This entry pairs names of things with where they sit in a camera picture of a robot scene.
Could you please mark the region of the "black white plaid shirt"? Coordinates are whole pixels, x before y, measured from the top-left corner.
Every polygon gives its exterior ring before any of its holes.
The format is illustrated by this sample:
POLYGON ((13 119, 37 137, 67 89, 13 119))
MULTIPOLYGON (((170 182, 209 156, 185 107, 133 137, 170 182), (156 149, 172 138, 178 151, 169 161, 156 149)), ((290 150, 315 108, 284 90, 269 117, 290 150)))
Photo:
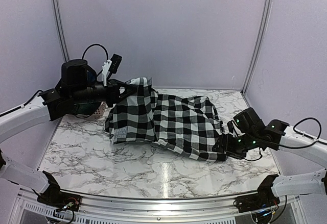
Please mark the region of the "black white plaid shirt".
POLYGON ((213 151, 224 128, 207 96, 162 94, 145 77, 127 84, 136 93, 117 103, 104 125, 113 144, 151 142, 194 160, 226 161, 225 154, 213 151))

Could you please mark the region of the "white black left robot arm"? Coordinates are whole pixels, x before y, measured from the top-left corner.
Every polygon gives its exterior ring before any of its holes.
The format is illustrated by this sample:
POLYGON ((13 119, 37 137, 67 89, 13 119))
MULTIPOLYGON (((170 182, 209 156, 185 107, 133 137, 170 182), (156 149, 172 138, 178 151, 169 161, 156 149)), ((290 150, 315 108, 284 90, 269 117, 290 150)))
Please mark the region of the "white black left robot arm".
MULTIPOLYGON (((136 92, 124 82, 110 79, 116 73, 121 56, 104 62, 101 80, 84 59, 70 60, 61 66, 61 79, 55 88, 37 91, 24 104, 1 114, 1 142, 36 125, 55 121, 72 113, 82 104, 117 104, 136 92)), ((1 154, 1 178, 34 190, 38 201, 50 206, 77 204, 78 197, 63 193, 54 177, 20 164, 1 154)))

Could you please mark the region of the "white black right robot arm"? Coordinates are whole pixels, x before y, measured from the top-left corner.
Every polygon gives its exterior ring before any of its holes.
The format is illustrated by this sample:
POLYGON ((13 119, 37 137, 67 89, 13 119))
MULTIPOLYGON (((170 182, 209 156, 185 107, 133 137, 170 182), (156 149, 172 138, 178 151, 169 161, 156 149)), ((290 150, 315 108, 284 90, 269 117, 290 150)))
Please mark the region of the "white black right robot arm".
POLYGON ((265 125, 252 107, 235 115, 232 124, 241 135, 221 135, 213 146, 214 152, 244 160, 250 150, 269 148, 320 167, 316 171, 298 172, 296 175, 268 175, 249 200, 237 198, 238 206, 249 208, 256 205, 263 208, 270 203, 278 203, 282 196, 326 194, 326 141, 320 138, 320 134, 313 136, 278 119, 265 125))

